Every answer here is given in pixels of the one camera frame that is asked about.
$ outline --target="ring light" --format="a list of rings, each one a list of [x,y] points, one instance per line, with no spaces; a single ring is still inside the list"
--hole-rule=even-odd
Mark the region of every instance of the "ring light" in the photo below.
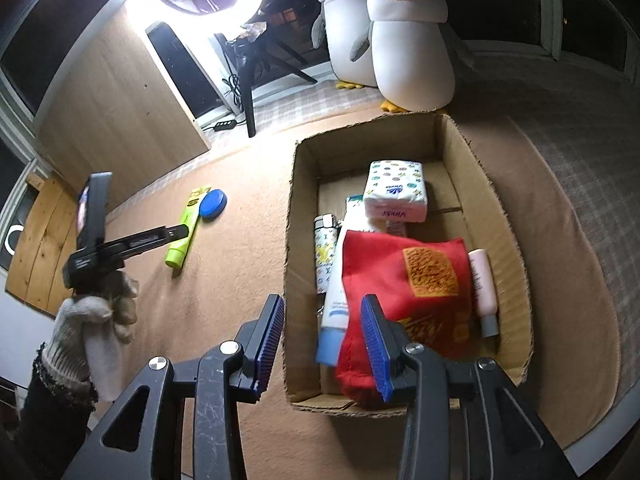
[[[167,22],[169,26],[177,23],[205,30],[206,34],[216,32],[235,31],[240,25],[247,22],[260,7],[262,0],[237,0],[235,5],[228,9],[194,16],[185,14],[179,10],[162,3],[161,0],[142,0],[141,4],[145,12],[151,13],[158,20]]]

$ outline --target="metal screw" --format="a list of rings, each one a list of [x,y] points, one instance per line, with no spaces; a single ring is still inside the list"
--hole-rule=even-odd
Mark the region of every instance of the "metal screw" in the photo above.
[[[408,343],[407,346],[404,347],[407,353],[411,355],[421,354],[424,352],[424,345],[422,343]]]
[[[490,357],[481,357],[478,359],[478,366],[490,372],[495,369],[495,361]]]
[[[235,354],[240,349],[240,345],[235,341],[225,341],[220,343],[220,351],[225,355]]]
[[[164,357],[154,357],[149,361],[149,368],[152,370],[162,370],[166,366],[166,359]]]

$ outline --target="blue cap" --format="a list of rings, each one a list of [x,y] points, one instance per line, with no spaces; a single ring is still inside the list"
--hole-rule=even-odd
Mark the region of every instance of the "blue cap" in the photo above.
[[[320,329],[316,363],[327,366],[338,364],[338,355],[340,355],[340,346],[342,346],[345,332],[347,331],[341,328]]]
[[[200,216],[207,220],[213,220],[222,213],[226,206],[226,195],[221,189],[209,191],[200,202]]]

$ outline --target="orange patch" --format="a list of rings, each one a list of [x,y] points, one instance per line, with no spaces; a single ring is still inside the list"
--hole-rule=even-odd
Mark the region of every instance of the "orange patch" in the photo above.
[[[458,295],[458,279],[446,254],[430,247],[409,247],[402,254],[416,298]]]

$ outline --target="lotion tube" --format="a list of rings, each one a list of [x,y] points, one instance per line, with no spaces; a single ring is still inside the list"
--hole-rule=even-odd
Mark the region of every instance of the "lotion tube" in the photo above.
[[[474,282],[476,311],[480,317],[482,337],[492,337],[500,332],[498,328],[498,299],[495,295],[494,277],[491,274],[489,256],[484,249],[469,253],[471,277]]]
[[[338,236],[334,262],[329,276],[329,285],[324,298],[322,321],[318,336],[318,352],[316,362],[321,365],[338,364],[340,346],[349,323],[349,305],[342,285],[342,247],[347,231],[385,232],[385,221],[367,218],[362,195],[350,196],[347,199],[347,213],[342,222]]]

